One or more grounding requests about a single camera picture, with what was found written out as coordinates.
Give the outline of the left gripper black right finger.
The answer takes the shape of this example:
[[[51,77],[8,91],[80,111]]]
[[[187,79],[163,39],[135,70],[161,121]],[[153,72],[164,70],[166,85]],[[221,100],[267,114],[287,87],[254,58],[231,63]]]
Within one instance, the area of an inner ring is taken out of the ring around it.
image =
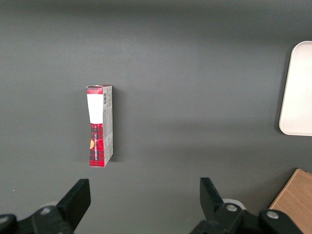
[[[262,210],[253,215],[239,205],[224,202],[208,177],[200,179],[200,205],[205,220],[192,234],[299,234],[300,229],[285,213]]]

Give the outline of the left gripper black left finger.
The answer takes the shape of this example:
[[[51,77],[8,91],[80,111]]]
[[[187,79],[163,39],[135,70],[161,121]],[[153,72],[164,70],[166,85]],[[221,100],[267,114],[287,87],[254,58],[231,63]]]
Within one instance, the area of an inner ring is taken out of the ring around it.
[[[56,204],[47,205],[29,217],[0,215],[2,234],[73,234],[91,204],[90,183],[80,179]]]

